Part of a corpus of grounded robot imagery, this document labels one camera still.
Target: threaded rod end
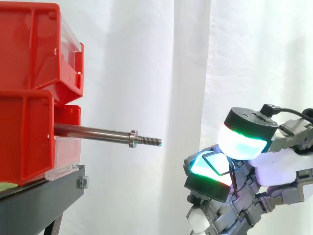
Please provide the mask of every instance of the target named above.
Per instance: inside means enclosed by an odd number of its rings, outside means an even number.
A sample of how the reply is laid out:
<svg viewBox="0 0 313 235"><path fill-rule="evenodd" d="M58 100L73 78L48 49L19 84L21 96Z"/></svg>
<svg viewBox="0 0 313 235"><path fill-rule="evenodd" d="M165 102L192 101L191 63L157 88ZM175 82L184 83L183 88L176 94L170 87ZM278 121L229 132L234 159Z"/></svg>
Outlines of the threaded rod end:
<svg viewBox="0 0 313 235"><path fill-rule="evenodd" d="M152 146L162 146L162 139L142 136L140 143Z"/></svg>

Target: green led light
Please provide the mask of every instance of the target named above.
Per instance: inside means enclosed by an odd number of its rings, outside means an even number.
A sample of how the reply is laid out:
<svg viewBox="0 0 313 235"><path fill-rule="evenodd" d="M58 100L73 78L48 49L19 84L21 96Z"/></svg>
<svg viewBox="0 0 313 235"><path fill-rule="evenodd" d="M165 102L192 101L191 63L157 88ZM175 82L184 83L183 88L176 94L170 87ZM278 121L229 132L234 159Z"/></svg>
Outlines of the green led light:
<svg viewBox="0 0 313 235"><path fill-rule="evenodd" d="M211 153L212 151L204 151L202 153L200 153L196 160L195 163L192 165L191 167L191 171L194 174L198 174L198 175L203 175L206 177L209 177L213 180L222 182L228 186L231 185L231 178L230 175L224 175L224 176L218 176L214 170L212 170L212 168L205 162L205 160L202 158L203 154L207 154L207 153ZM218 154L214 154L211 155L207 158L210 163L214 166L214 168L220 173L224 173L229 171L229 163L227 160L227 157L225 154L223 153L218 153Z"/></svg>
<svg viewBox="0 0 313 235"><path fill-rule="evenodd" d="M265 148L267 142L248 138L231 131L225 125L221 128L219 141L221 151L230 158L237 160L251 160L256 158Z"/></svg>

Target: metal stand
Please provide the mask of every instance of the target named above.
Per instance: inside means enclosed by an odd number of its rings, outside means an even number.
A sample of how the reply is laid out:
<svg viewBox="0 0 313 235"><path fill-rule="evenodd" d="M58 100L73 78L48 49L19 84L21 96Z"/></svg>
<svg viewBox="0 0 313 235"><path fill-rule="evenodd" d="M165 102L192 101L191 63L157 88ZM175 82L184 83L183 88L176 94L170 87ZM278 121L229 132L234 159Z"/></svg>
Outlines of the metal stand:
<svg viewBox="0 0 313 235"><path fill-rule="evenodd" d="M84 194L85 166L55 181L42 180L0 192L0 235L59 233L62 214Z"/></svg>

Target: black cap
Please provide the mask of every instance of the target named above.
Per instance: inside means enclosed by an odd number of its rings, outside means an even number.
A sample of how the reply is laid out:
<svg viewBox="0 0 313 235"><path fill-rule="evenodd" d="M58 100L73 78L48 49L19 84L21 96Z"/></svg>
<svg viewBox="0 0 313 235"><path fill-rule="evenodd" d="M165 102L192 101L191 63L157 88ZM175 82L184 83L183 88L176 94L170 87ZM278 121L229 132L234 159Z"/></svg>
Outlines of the black cap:
<svg viewBox="0 0 313 235"><path fill-rule="evenodd" d="M187 177L185 188L223 203L226 202L230 192L230 186L192 172Z"/></svg>
<svg viewBox="0 0 313 235"><path fill-rule="evenodd" d="M248 138L267 141L267 148L278 125L262 119L256 111L245 108L231 108L224 122L230 130L243 134Z"/></svg>

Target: white robot body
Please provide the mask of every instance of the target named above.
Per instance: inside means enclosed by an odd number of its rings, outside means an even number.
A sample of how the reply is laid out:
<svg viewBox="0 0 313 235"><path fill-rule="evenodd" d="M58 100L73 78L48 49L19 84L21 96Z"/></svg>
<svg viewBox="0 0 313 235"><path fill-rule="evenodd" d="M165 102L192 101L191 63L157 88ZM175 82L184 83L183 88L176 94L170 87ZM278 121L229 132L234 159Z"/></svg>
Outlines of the white robot body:
<svg viewBox="0 0 313 235"><path fill-rule="evenodd" d="M278 153L262 153L249 160L249 164L255 167L257 181L261 186L290 184L296 179L297 171L313 168L313 153L298 155L293 149L287 148ZM306 198L313 194L312 186L305 186Z"/></svg>

